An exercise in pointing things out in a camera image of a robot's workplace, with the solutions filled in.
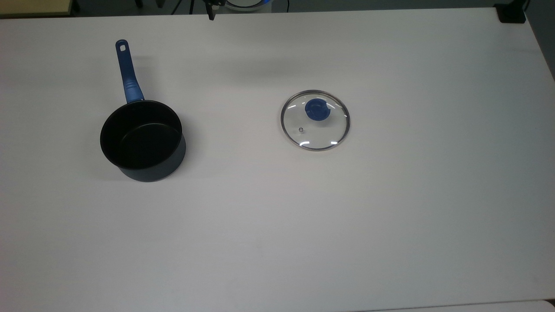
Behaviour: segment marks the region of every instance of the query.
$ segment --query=white table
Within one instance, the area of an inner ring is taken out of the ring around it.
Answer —
[[[555,297],[555,83],[493,8],[0,21],[0,310],[353,311]],[[125,177],[127,39],[187,154]],[[293,146],[289,96],[352,114]]]

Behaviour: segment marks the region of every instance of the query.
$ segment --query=pot lid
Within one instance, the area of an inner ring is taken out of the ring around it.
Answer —
[[[351,118],[345,105],[328,92],[307,90],[292,96],[281,110],[281,127],[297,146],[327,150],[349,132]]]

